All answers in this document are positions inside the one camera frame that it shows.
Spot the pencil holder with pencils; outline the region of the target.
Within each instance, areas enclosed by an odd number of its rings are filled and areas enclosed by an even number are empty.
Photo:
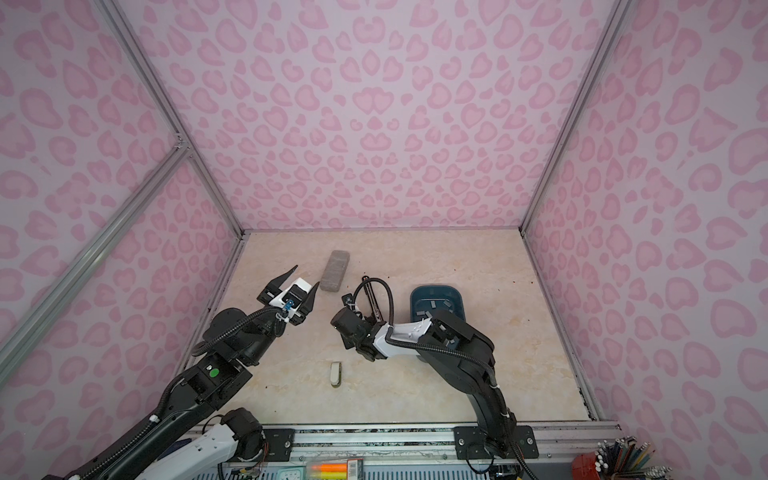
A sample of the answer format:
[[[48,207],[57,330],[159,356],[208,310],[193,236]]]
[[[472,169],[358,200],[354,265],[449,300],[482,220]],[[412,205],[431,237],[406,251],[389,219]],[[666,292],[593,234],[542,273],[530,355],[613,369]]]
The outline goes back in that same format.
[[[657,464],[649,442],[621,437],[598,444],[592,466],[599,479],[662,480],[672,478],[672,468]]]

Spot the orange highlighter box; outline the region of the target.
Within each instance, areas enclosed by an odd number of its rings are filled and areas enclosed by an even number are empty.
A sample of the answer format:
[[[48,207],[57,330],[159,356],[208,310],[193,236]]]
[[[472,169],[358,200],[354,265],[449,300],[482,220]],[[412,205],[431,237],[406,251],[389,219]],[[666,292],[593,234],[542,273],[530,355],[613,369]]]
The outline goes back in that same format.
[[[361,458],[324,460],[307,465],[308,479],[320,480],[363,480],[364,461]]]

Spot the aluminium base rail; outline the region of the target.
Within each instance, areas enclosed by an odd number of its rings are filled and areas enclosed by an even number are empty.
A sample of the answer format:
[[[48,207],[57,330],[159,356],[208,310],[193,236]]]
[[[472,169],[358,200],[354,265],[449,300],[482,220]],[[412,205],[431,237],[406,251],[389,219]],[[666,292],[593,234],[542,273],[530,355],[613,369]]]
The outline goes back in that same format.
[[[491,460],[469,450],[479,446],[479,437],[468,436],[469,423],[384,424],[275,424],[271,432],[293,434],[277,448],[288,452],[285,461],[224,463],[205,467],[199,479],[276,479],[283,470],[300,470],[309,477],[311,463],[356,458],[363,461],[366,479],[478,479],[479,471],[511,473],[515,457]],[[540,479],[570,479],[571,462],[594,452],[600,443],[623,435],[611,421],[524,421],[516,429],[523,445],[524,461]]]

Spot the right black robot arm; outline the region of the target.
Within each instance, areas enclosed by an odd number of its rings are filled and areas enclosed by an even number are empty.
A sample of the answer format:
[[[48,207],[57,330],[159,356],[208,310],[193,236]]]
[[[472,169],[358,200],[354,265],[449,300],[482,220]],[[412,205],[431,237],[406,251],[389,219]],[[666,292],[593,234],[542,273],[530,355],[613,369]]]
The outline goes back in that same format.
[[[331,326],[347,350],[366,360],[417,356],[468,396],[477,425],[454,429],[458,459],[539,457],[533,430],[518,424],[497,382],[493,342],[455,314],[437,310],[420,322],[390,324],[345,307],[332,318]]]

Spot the red container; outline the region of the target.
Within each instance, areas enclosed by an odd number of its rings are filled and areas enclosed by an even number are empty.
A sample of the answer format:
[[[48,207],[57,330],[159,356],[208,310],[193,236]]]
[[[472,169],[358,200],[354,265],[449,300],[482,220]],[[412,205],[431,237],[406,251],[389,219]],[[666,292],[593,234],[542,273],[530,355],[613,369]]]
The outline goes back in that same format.
[[[597,454],[590,452],[577,456],[571,463],[571,475],[573,480],[600,480]]]

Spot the black stapler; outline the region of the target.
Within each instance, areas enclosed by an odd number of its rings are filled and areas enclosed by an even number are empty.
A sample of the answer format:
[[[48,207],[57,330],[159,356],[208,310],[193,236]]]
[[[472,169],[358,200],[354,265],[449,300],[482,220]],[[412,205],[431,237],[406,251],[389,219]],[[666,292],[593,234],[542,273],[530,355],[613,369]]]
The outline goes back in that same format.
[[[363,275],[361,280],[363,283],[363,291],[370,305],[373,322],[374,323],[382,322],[384,318],[383,318],[378,300],[376,298],[374,288],[372,286],[372,282],[370,281],[370,277],[367,275]]]

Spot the grey stone block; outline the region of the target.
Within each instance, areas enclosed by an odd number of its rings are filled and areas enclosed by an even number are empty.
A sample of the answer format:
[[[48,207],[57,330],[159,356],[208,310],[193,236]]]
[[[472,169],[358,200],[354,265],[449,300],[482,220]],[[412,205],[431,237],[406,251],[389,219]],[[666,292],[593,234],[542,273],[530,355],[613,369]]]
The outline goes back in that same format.
[[[345,250],[333,250],[323,270],[319,288],[325,292],[338,292],[349,265],[351,255]]]

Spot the teal plastic tray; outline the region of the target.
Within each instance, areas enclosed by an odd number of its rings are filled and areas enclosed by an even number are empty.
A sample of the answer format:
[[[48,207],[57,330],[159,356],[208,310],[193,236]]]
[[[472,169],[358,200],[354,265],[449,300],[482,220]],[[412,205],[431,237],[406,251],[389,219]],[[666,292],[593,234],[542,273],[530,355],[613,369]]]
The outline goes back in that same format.
[[[446,310],[462,321],[466,321],[461,293],[449,285],[430,284],[416,287],[410,294],[410,320],[420,322],[434,315],[435,311]]]

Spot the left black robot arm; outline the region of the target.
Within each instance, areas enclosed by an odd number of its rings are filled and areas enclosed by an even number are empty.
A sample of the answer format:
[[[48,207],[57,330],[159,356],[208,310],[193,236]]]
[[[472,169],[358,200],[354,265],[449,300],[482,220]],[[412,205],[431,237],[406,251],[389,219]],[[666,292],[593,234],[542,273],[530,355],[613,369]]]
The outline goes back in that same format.
[[[257,295],[263,307],[217,313],[191,355],[197,362],[174,377],[150,413],[66,479],[136,479],[199,422],[224,407],[252,378],[256,366],[289,324],[312,312],[319,285],[297,278],[294,269],[270,280]]]

